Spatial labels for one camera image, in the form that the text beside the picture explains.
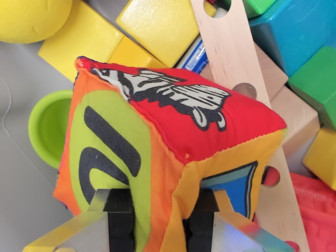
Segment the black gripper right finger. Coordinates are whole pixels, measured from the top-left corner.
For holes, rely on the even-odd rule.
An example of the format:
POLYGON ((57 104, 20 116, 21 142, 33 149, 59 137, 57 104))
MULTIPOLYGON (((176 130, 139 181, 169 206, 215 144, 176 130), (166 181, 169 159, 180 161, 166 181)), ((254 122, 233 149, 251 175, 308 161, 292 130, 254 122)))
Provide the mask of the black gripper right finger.
POLYGON ((226 191, 200 190, 190 217, 183 223, 187 251, 294 251, 235 212, 226 191))

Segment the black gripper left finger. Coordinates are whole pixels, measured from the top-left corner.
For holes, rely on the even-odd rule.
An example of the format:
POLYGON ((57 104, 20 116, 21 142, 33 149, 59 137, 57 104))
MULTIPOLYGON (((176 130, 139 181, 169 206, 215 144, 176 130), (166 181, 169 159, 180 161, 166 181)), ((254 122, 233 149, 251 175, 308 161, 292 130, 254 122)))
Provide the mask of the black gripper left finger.
POLYGON ((28 244, 23 251, 134 251, 129 189, 98 189, 86 212, 28 244))

